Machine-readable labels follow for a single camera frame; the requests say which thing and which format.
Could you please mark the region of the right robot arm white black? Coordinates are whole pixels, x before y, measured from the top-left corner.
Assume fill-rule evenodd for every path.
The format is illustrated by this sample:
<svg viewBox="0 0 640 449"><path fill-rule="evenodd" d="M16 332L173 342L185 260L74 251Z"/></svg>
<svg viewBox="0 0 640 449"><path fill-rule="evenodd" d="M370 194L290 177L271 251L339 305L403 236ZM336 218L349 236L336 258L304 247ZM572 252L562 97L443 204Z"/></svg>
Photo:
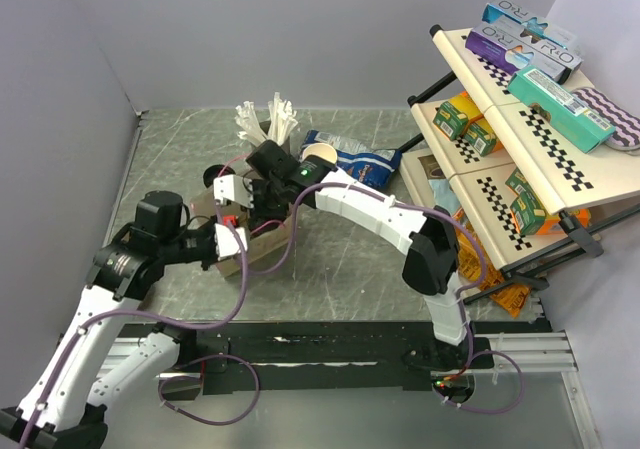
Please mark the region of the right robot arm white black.
<svg viewBox="0 0 640 449"><path fill-rule="evenodd" d="M441 208L403 204L354 179L337 166L336 149L315 143L300 160L267 140L253 149L248 165L275 195L298 208L304 204L349 220L393 245L405 256L402 280L427 304L438 359L459 367L469 359L466 313L461 307L459 244L454 219Z"/></svg>

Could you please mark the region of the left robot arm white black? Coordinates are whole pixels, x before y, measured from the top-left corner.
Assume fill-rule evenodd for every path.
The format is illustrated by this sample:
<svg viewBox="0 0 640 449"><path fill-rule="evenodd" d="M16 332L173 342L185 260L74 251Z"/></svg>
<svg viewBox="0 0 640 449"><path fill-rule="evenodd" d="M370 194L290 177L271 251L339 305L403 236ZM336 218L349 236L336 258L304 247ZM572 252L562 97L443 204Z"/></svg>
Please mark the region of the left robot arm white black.
<svg viewBox="0 0 640 449"><path fill-rule="evenodd" d="M153 316L139 348L105 376L100 369L124 326L170 265L220 256L219 224L204 217L193 227L180 195L152 191L94 256L75 315L42 375L21 402L1 411L1 433L21 448L99 448L106 414L117 399L165 369L184 371L198 356L195 327Z"/></svg>

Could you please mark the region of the pink paper gift bag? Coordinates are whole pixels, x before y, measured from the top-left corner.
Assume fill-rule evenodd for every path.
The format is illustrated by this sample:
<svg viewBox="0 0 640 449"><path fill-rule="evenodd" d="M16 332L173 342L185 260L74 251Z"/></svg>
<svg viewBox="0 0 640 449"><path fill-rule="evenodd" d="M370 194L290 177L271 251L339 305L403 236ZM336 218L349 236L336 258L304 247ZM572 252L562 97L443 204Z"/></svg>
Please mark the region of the pink paper gift bag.
<svg viewBox="0 0 640 449"><path fill-rule="evenodd" d="M242 154L231 159L224 165L231 167L233 163L244 161L247 156L247 153ZM247 169L244 172L240 172L238 175L250 180L261 179L252 169ZM189 203L189 209L193 216L214 218L216 216L216 212L214 207L213 186L206 188L204 192L192 198ZM266 232L250 231L249 209L241 207L236 203L229 203L226 205L220 204L220 209L223 216L232 216L232 223L234 226L242 225L249 232L249 249L247 255L250 263L256 262L271 254L276 249L286 245L290 235L292 234L291 205L290 215L285 222Z"/></svg>

